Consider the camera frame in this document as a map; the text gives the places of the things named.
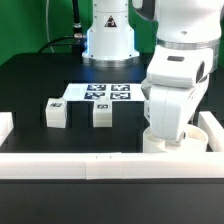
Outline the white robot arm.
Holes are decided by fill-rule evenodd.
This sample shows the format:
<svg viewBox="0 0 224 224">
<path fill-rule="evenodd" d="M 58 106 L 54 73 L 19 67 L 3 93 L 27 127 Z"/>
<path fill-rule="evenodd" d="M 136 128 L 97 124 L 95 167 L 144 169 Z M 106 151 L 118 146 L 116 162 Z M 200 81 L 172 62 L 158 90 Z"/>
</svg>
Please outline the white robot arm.
<svg viewBox="0 0 224 224">
<path fill-rule="evenodd" d="M 86 63 L 123 64 L 139 56 L 128 7 L 158 23 L 154 55 L 142 82 L 152 134 L 177 141 L 216 69 L 224 0 L 92 0 Z"/>
</svg>

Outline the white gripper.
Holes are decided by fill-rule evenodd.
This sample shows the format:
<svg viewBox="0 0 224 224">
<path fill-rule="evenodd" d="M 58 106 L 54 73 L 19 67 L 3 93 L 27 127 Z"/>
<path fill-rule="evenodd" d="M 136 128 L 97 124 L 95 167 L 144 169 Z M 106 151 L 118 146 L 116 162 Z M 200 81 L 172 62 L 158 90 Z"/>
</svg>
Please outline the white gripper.
<svg viewBox="0 0 224 224">
<path fill-rule="evenodd" d="M 156 46 L 142 82 L 155 137 L 180 139 L 208 88 L 212 65 L 211 48 L 176 50 Z"/>
</svg>

